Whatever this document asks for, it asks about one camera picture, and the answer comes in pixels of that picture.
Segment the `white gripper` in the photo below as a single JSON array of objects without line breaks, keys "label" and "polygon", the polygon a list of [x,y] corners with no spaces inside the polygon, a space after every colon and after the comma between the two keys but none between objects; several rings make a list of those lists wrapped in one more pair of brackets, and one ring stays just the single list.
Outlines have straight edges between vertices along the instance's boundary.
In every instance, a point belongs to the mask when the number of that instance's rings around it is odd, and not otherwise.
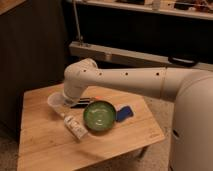
[{"label": "white gripper", "polygon": [[60,116],[66,116],[72,105],[61,92],[54,92],[48,96],[47,104]]}]

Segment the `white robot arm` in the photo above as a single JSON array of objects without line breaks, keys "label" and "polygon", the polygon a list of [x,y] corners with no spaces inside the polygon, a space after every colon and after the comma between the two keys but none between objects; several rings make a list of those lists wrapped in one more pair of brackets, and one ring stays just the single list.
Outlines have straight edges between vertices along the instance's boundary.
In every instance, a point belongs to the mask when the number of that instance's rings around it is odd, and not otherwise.
[{"label": "white robot arm", "polygon": [[64,88],[48,97],[61,114],[90,86],[174,103],[169,171],[213,171],[213,72],[184,68],[100,69],[90,58],[64,71]]}]

